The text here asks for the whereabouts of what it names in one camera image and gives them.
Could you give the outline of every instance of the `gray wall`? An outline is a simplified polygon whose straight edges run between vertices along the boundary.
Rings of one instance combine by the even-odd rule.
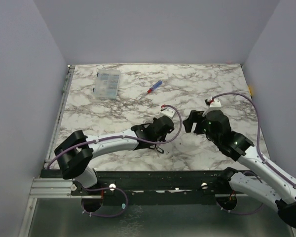
[[[243,63],[279,0],[34,0],[68,64]]]
[[[0,0],[0,237],[14,237],[68,68],[32,0]]]
[[[296,0],[281,0],[244,67],[269,153],[296,177]]]

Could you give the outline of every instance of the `gray floor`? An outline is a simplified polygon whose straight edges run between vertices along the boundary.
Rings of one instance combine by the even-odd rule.
[[[242,197],[241,211],[254,210],[259,203]],[[119,207],[103,207],[113,214]],[[290,237],[291,229],[265,207],[250,216],[235,216],[217,206],[168,205],[130,206],[113,219],[82,214],[78,199],[41,199],[30,237]]]

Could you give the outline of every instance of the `marble tabletop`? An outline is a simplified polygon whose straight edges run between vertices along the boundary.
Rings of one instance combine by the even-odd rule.
[[[116,100],[98,100],[93,96],[92,89],[100,69],[121,71]],[[163,84],[139,100],[158,80],[162,80]],[[205,99],[231,91],[249,95],[239,64],[78,65],[55,147],[76,130],[83,130],[85,135],[104,135],[151,121],[159,115],[163,104],[175,106],[185,119],[191,110],[205,110]],[[249,102],[239,96],[224,96],[220,101],[232,129],[256,143],[257,117]],[[173,120],[175,130],[167,135],[168,140],[179,126],[178,116]],[[228,166],[246,169],[222,155],[204,135],[185,133],[184,129],[175,141],[161,148],[164,154],[149,149],[111,153],[91,160],[89,166],[96,170],[222,170]],[[263,140],[261,151],[268,156]],[[55,163],[52,168],[58,168],[58,164]]]

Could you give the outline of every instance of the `clear plastic container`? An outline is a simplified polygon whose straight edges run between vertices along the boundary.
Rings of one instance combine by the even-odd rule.
[[[99,70],[93,88],[94,96],[101,99],[116,99],[121,72]]]

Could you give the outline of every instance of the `table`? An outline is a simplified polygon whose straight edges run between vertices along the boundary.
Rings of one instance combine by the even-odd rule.
[[[116,100],[98,100],[92,94],[97,71],[116,69],[122,72]],[[139,98],[158,80],[163,84],[143,99]],[[222,92],[237,91],[249,95],[239,64],[105,64],[77,65],[70,85],[58,146],[72,132],[103,135],[129,129],[151,121],[159,115],[160,106],[175,106],[185,119],[191,110],[205,110],[204,100]],[[229,117],[233,130],[256,143],[257,116],[249,102],[239,96],[220,98],[222,111]],[[173,118],[178,129],[178,116]],[[230,166],[246,169],[222,155],[204,135],[185,133],[184,129],[172,143],[162,145],[165,151],[120,151],[93,159],[89,166],[96,170],[223,170]],[[261,151],[268,155],[264,141]]]

